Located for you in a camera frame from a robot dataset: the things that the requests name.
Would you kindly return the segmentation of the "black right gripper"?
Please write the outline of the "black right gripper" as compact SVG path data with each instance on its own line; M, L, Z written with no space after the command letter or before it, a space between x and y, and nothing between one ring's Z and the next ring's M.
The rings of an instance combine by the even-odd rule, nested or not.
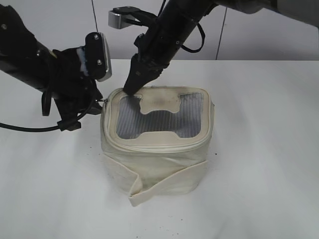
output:
M131 58L123 91L127 95L134 95L144 85L157 79L180 48L190 53L199 52L199 48L184 46L198 24L198 1L168 1L145 35L135 41L138 53Z

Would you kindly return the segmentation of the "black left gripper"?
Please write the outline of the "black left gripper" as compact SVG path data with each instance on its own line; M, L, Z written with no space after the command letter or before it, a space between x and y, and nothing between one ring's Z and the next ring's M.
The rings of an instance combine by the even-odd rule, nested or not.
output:
M48 129L80 129L79 120L86 115L99 115L102 94L96 81L80 71L76 48L53 50L46 58L49 82L41 97L42 115L48 116L54 100L61 120Z

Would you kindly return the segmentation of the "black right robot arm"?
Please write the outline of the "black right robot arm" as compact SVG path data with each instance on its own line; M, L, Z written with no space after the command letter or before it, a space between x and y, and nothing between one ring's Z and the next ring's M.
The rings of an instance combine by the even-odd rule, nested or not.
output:
M246 14L267 8L313 26L319 25L317 0L170 0L159 15L136 7L115 8L114 12L135 18L130 24L148 27L134 42L138 52L131 58L124 92L134 95L145 84L157 79L180 48L190 52L184 42L196 27L200 34L204 33L200 20L219 5Z

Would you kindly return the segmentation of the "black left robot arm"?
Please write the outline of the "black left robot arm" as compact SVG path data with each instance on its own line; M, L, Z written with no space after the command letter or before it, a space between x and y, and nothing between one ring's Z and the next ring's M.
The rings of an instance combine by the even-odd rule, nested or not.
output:
M96 72L106 67L102 35L92 32L85 45L63 51L50 50L24 25L10 5L0 7L0 69L40 91L43 116L55 102L61 120L55 126L27 128L1 123L2 128L22 132L73 131L81 128L85 115L99 115L102 94Z

